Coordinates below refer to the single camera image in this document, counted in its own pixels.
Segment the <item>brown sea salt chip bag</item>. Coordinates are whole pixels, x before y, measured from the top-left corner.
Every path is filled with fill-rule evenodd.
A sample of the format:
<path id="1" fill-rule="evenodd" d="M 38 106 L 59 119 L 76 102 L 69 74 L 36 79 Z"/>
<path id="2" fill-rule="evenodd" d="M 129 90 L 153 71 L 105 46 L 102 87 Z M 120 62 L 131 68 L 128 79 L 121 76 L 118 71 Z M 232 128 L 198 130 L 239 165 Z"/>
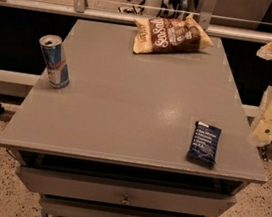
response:
<path id="1" fill-rule="evenodd" d="M 213 41 L 194 20 L 191 13 L 184 20 L 178 18 L 138 19 L 138 33 L 134 40 L 136 54 L 198 52 L 213 47 Z"/>

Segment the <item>blue rxbar blueberry wrapper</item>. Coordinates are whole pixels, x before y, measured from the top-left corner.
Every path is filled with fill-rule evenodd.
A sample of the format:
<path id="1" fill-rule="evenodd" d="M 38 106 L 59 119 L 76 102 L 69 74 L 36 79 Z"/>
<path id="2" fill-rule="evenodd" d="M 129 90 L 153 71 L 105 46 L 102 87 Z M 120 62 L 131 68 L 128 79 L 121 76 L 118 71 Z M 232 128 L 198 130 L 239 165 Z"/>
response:
<path id="1" fill-rule="evenodd" d="M 221 133 L 220 128 L 197 121 L 187 156 L 214 165 Z"/>

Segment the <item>black office chair centre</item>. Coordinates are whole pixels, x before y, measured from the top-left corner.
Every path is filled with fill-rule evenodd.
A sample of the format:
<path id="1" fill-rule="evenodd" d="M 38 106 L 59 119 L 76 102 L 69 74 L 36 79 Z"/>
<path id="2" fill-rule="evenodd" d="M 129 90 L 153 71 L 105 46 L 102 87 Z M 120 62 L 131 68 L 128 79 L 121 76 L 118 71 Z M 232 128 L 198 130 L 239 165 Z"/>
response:
<path id="1" fill-rule="evenodd" d="M 132 4 L 131 7 L 118 8 L 118 12 L 150 15 L 164 18 L 176 18 L 182 13 L 187 0 L 141 0 L 139 4 Z"/>

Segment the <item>grey drawer cabinet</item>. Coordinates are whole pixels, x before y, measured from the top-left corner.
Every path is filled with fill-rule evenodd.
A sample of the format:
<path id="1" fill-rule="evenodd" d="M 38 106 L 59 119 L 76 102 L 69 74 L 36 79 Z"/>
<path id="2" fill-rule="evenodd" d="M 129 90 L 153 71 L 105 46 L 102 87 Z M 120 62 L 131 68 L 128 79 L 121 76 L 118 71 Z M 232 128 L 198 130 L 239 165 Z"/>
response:
<path id="1" fill-rule="evenodd" d="M 140 55 L 135 27 L 81 20 L 67 36 L 70 83 L 39 78 L 1 134 L 19 167 L 235 196 L 267 178 L 223 44 L 200 53 Z M 222 131 L 216 161 L 187 156 L 195 124 Z M 208 217 L 38 193 L 179 217 Z"/>

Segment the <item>round metal drawer knob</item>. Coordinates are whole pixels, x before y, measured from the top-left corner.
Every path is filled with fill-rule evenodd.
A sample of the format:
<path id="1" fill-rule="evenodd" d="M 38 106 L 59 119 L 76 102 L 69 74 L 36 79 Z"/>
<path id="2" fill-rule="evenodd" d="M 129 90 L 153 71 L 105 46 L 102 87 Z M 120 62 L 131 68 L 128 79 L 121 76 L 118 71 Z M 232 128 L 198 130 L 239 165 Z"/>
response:
<path id="1" fill-rule="evenodd" d="M 129 205 L 130 200 L 128 199 L 128 196 L 124 196 L 123 199 L 121 200 L 122 205 Z"/>

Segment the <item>blue silver energy drink can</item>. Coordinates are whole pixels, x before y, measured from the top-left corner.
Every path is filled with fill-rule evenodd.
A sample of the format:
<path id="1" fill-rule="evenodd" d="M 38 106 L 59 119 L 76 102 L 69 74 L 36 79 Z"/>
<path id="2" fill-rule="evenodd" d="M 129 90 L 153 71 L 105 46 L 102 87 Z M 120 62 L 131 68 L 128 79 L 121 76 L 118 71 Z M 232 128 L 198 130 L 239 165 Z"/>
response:
<path id="1" fill-rule="evenodd" d="M 58 89 L 69 85 L 70 79 L 62 42 L 62 38 L 55 35 L 45 35 L 39 41 L 48 79 L 53 88 Z"/>

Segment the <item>grey drawer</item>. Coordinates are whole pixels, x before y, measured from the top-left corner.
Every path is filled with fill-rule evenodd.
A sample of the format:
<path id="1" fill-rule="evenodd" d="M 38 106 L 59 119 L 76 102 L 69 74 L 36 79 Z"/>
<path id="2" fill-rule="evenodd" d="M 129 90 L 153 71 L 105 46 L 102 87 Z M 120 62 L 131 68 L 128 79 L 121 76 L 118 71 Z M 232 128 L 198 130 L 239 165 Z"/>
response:
<path id="1" fill-rule="evenodd" d="M 16 174 L 33 192 L 44 195 L 122 205 L 128 196 L 129 207 L 158 209 L 207 217 L 218 217 L 236 203 L 235 196 L 124 180 L 60 173 L 18 167 Z"/>
<path id="2" fill-rule="evenodd" d="M 171 214 L 51 198 L 40 199 L 44 211 L 62 217 L 179 217 Z"/>

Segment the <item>top grey drawer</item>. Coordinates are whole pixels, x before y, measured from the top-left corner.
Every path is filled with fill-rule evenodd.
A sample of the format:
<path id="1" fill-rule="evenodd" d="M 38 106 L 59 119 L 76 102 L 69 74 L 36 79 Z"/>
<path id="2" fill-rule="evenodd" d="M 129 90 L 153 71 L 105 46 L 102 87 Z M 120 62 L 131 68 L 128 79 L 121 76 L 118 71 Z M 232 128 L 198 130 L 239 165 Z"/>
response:
<path id="1" fill-rule="evenodd" d="M 124 180 L 60 173 L 18 167 L 16 174 L 33 192 L 44 195 L 122 205 L 128 196 L 129 207 L 158 209 L 207 217 L 218 217 L 236 203 L 235 196 Z"/>

